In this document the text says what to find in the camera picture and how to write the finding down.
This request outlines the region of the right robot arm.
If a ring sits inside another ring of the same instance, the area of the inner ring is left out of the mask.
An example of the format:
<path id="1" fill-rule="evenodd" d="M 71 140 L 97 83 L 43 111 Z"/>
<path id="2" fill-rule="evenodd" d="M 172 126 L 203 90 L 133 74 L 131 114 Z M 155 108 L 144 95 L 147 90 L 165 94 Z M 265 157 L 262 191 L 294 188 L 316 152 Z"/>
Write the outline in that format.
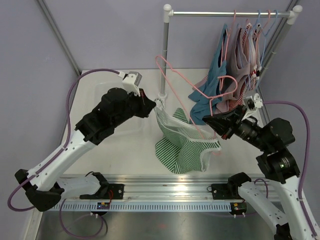
<path id="1" fill-rule="evenodd" d="M 303 192 L 303 172 L 299 170 L 288 146 L 295 141 L 293 128 L 282 118 L 271 120 L 264 127 L 257 120 L 245 117 L 244 105 L 215 115 L 203 117 L 223 140 L 236 135 L 262 152 L 256 157 L 258 167 L 276 191 L 283 211 L 260 193 L 252 179 L 244 172 L 228 178 L 228 195 L 249 203 L 268 224 L 275 240 L 318 240 L 317 224 Z"/>

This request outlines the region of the mauve tank top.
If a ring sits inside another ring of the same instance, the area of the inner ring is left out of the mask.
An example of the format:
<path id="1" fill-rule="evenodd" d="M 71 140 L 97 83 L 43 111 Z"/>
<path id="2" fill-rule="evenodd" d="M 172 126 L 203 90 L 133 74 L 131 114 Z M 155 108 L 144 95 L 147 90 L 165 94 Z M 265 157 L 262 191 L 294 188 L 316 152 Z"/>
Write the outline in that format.
<path id="1" fill-rule="evenodd" d="M 233 43 L 232 49 L 228 54 L 226 72 L 236 79 L 237 90 L 224 96 L 222 101 L 215 105 L 215 114 L 226 113 L 243 104 L 246 81 L 250 77 L 251 69 L 253 69 L 250 63 L 253 57 L 250 56 L 246 47 L 248 44 L 248 32 L 244 28 L 239 28 L 234 40 L 235 43 Z"/>

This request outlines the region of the teal tank top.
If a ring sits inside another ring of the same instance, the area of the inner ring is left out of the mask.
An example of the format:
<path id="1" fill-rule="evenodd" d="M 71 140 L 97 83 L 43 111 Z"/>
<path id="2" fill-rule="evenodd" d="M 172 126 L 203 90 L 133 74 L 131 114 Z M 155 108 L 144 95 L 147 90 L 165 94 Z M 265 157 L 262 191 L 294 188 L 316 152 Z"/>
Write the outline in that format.
<path id="1" fill-rule="evenodd" d="M 204 116 L 209 116 L 211 111 L 216 110 L 216 104 L 222 101 L 221 97 L 217 97 L 210 101 L 208 97 L 215 97 L 221 94 L 219 83 L 220 80 L 218 77 L 224 76 L 227 73 L 227 61 L 222 57 L 222 49 L 223 44 L 226 43 L 227 37 L 227 30 L 228 26 L 225 24 L 222 28 L 221 35 L 219 38 L 219 42 L 216 48 L 216 51 L 213 55 L 209 71 L 204 83 L 202 83 L 197 88 L 199 90 L 194 90 L 188 98 L 195 102 L 194 106 L 190 110 L 190 123 L 194 122 L 196 125 L 203 126 L 206 123 L 202 120 Z"/>

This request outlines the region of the green striped tank top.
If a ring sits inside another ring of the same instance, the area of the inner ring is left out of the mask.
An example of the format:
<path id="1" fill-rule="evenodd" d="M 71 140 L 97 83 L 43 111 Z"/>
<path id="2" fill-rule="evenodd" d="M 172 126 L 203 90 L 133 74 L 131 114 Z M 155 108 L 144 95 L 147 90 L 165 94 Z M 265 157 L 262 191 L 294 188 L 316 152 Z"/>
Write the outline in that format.
<path id="1" fill-rule="evenodd" d="M 219 140 L 190 124 L 183 109 L 169 115 L 160 99 L 155 103 L 156 121 L 163 134 L 155 144 L 157 159 L 174 174 L 207 171 L 211 158 L 222 150 Z"/>

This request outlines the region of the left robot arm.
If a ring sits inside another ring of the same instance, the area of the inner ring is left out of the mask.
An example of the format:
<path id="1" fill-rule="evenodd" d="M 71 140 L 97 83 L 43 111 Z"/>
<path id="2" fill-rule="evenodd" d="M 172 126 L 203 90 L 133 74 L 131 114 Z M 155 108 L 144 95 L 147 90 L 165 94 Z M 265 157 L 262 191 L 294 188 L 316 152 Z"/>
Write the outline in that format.
<path id="1" fill-rule="evenodd" d="M 140 88 L 138 94 L 118 87 L 111 88 L 101 101 L 75 125 L 66 145 L 57 148 L 37 167 L 20 169 L 15 178 L 34 208 L 45 212 L 60 200 L 79 197 L 103 200 L 110 197 L 110 184 L 99 172 L 87 176 L 62 179 L 62 174 L 80 157 L 114 134 L 116 127 L 132 117 L 147 118 L 156 103 Z"/>

